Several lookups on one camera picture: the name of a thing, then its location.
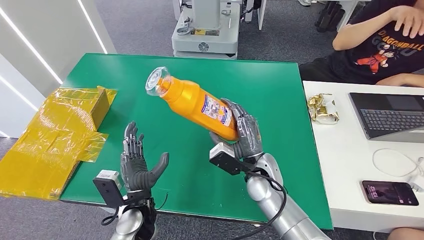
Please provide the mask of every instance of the yellow plastic wrap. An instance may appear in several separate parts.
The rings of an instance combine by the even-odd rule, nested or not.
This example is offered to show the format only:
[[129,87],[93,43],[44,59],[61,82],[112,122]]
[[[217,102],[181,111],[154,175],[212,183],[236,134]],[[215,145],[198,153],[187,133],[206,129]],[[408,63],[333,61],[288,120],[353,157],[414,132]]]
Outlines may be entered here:
[[96,130],[116,94],[59,88],[47,97],[0,161],[0,195],[58,199],[79,161],[96,161],[108,137]]

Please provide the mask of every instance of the plastic bottle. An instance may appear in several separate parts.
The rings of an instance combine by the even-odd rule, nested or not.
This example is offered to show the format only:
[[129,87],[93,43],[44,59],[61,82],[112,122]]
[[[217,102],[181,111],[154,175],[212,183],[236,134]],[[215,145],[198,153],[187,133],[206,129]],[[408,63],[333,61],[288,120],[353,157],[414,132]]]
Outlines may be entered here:
[[164,66],[148,76],[145,89],[149,95],[165,100],[172,111],[226,140],[237,140],[233,113],[228,106],[192,81],[179,80]]

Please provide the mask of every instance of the floor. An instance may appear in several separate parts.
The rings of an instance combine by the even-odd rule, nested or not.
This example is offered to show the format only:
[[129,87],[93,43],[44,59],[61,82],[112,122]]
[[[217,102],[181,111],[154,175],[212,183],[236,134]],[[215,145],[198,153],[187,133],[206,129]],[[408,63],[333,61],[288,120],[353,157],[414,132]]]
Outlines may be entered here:
[[[120,54],[171,56],[176,21],[171,0],[95,0]],[[313,26],[323,6],[302,7],[296,1],[268,0],[263,30],[256,13],[240,26],[238,56],[245,60],[305,63],[331,53],[334,32],[318,33]],[[15,139],[0,137],[0,159]],[[101,226],[109,214],[98,207],[0,197],[0,239],[104,240],[115,224]],[[227,240],[255,229],[250,224],[159,215],[157,240]],[[336,228],[325,231],[333,240],[372,240],[372,232]],[[271,228],[248,238],[276,240]],[[377,233],[377,240],[387,234]]]

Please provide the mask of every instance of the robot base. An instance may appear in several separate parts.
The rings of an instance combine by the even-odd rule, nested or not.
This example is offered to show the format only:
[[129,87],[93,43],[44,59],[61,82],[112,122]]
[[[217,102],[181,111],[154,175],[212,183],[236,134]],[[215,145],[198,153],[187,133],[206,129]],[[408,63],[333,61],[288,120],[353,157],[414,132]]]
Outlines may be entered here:
[[195,51],[173,51],[174,57],[180,58],[199,58],[199,59],[227,59],[236,60],[237,52],[234,55],[213,52],[195,52]]
[[[231,11],[229,15],[222,10]],[[175,57],[236,59],[239,44],[240,5],[226,2],[220,3],[219,29],[195,27],[190,33],[180,35],[177,29],[181,28],[187,17],[194,19],[192,8],[185,7],[179,16],[178,23],[172,34],[172,48]]]

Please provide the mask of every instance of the phone screen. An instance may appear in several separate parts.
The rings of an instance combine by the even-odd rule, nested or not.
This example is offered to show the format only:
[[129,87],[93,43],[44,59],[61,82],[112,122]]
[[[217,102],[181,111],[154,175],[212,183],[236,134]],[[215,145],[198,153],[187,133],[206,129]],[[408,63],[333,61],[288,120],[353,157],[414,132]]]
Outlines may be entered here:
[[373,204],[418,206],[418,200],[406,182],[362,181],[362,187]]

